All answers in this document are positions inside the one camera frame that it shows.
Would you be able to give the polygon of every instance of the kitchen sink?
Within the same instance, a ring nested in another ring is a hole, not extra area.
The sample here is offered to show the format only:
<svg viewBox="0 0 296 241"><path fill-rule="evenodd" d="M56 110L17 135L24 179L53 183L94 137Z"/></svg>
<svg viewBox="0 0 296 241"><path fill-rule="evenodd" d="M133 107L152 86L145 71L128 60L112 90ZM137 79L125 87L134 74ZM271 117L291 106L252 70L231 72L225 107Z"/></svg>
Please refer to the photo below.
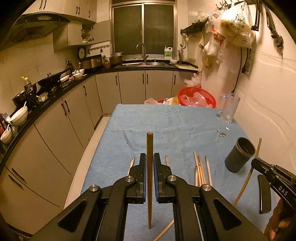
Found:
<svg viewBox="0 0 296 241"><path fill-rule="evenodd" d="M146 65L142 65L143 62L140 63L126 63L116 66L115 68L123 68L123 67L150 67L150 66L169 66L169 64L163 62L148 62Z"/></svg>

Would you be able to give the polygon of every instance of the floor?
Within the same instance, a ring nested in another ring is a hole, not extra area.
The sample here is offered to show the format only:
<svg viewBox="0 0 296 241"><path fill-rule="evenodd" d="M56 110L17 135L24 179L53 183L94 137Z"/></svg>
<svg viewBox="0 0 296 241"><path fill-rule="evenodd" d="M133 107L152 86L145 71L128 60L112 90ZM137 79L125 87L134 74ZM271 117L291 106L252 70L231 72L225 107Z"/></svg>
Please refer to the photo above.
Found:
<svg viewBox="0 0 296 241"><path fill-rule="evenodd" d="M81 157L80 163L75 172L74 178L72 180L68 196L64 205L64 209L69 206L76 198L80 196L82 186L89 169L89 165L91 163L91 159L93 158L96 147L102 137L102 134L106 128L106 125L109 121L110 117L102 117L99 122L93 136L91 137L83 156Z"/></svg>

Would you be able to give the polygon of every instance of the range hood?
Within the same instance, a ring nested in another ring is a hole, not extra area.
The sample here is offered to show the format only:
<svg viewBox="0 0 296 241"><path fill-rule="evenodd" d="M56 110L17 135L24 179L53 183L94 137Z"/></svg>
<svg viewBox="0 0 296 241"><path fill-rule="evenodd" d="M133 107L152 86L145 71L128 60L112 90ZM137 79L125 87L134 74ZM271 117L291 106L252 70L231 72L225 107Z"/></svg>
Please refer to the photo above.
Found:
<svg viewBox="0 0 296 241"><path fill-rule="evenodd" d="M22 15L7 33L2 49L28 40L43 38L69 22L67 18L54 13L37 12Z"/></svg>

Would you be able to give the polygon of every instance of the red plastic basket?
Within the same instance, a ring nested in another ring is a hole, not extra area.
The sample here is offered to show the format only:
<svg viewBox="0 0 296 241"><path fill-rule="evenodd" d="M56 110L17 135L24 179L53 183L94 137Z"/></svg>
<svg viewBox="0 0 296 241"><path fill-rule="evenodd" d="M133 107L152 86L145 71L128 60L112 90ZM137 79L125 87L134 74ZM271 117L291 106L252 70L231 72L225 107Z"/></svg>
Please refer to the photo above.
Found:
<svg viewBox="0 0 296 241"><path fill-rule="evenodd" d="M187 95L188 97L193 97L193 94L195 92L199 92L201 95L203 95L206 99L207 104L212 104L212 108L216 107L216 100L214 98L214 96L212 96L209 92L207 92L206 90L202 89L202 88L198 88L198 87L184 87L183 89L180 89L179 93L178 93L178 100L179 103L183 106L187 106L182 99L180 98L181 95Z"/></svg>

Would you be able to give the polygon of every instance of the table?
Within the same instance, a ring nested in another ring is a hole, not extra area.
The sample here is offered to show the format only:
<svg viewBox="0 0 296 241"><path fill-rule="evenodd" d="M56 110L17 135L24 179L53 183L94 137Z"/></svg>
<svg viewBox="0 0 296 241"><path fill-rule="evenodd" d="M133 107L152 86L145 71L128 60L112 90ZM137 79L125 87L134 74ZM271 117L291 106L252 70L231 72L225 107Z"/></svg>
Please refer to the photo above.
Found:
<svg viewBox="0 0 296 241"><path fill-rule="evenodd" d="M224 160L238 137L246 137L236 121L223 122L217 110L172 105L121 105L114 110L92 158L82 192L91 184L112 185L126 176L132 157L139 163L146 153L146 133L154 133L154 152L165 164L168 155L172 172L194 185L193 151L209 157L214 188L230 203L237 197L251 167L251 161L237 173L225 167ZM221 137L217 132L226 134ZM236 208L258 229L264 231L272 211L259 214L259 172L254 170L249 184ZM276 206L272 191L272 209ZM158 204L153 188L152 229L148 229L147 200L143 205L130 204L124 240L153 240L173 219L172 204ZM172 226L161 240L174 240Z"/></svg>

